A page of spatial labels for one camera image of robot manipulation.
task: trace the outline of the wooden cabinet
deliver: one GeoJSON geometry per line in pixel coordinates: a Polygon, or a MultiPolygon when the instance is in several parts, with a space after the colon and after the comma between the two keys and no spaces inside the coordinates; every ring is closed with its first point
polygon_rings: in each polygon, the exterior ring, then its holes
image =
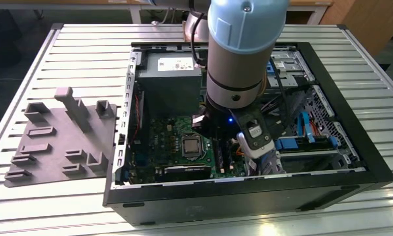
{"type": "Polygon", "coordinates": [[[320,23],[347,25],[375,56],[393,36],[393,0],[335,0],[320,23]]]}

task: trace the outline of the sticker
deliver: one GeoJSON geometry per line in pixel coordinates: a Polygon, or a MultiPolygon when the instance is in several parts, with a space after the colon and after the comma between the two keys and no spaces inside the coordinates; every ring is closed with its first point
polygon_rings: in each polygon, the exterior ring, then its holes
{"type": "Polygon", "coordinates": [[[159,71],[172,70],[194,70],[194,59],[192,58],[160,58],[158,61],[159,71]]]}
{"type": "Polygon", "coordinates": [[[250,160],[250,166],[251,166],[252,169],[256,170],[258,165],[256,165],[256,163],[255,163],[255,161],[252,159],[250,160]]]}
{"type": "Polygon", "coordinates": [[[127,0],[108,0],[108,3],[127,3],[127,0]]]}

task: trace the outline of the black cable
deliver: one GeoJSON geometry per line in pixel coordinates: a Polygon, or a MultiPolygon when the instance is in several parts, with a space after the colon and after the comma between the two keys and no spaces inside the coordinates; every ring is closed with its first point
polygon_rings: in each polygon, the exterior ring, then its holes
{"type": "Polygon", "coordinates": [[[284,90],[284,86],[283,86],[283,82],[282,82],[282,77],[279,75],[279,71],[276,69],[276,64],[275,64],[275,61],[274,61],[274,58],[271,57],[270,59],[271,61],[271,66],[274,67],[274,70],[275,70],[275,79],[278,81],[278,85],[280,87],[280,91],[282,91],[282,95],[283,95],[283,99],[284,99],[284,107],[286,107],[286,121],[284,121],[284,126],[288,125],[288,121],[290,121],[290,104],[288,104],[288,99],[287,99],[287,93],[286,93],[286,90],[284,90]]]}
{"type": "Polygon", "coordinates": [[[194,58],[196,60],[196,63],[199,65],[203,65],[204,66],[204,61],[200,58],[198,58],[198,53],[196,53],[196,48],[195,48],[198,25],[199,25],[203,17],[204,17],[204,13],[200,14],[200,16],[199,16],[199,18],[196,20],[196,24],[195,24],[195,26],[192,28],[192,33],[191,33],[191,51],[192,51],[192,56],[194,56],[194,58]]]}

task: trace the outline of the floor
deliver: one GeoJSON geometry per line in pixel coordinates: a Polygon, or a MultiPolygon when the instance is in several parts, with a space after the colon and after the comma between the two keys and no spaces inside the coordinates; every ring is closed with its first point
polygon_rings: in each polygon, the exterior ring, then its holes
{"type": "MultiPolygon", "coordinates": [[[[34,11],[13,10],[13,15],[19,28],[23,32],[23,38],[16,42],[23,54],[22,61],[10,68],[0,68],[0,120],[19,89],[22,79],[24,78],[43,41],[47,37],[54,23],[92,24],[107,23],[118,24],[132,23],[127,10],[84,10],[84,11],[44,11],[44,19],[38,20],[34,11]]],[[[164,12],[143,11],[143,23],[152,20],[163,20],[164,12]]],[[[182,13],[178,12],[176,21],[180,21],[182,13]]],[[[393,41],[391,41],[376,57],[379,63],[391,63],[388,75],[393,79],[393,41]]]]}

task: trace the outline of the blue sata port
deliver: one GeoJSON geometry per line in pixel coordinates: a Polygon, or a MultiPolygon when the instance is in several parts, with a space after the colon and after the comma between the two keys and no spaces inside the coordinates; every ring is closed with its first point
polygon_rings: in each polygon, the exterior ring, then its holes
{"type": "Polygon", "coordinates": [[[275,69],[274,69],[274,67],[271,65],[271,61],[268,62],[268,65],[267,65],[267,74],[268,75],[275,75],[276,74],[275,69]]]}

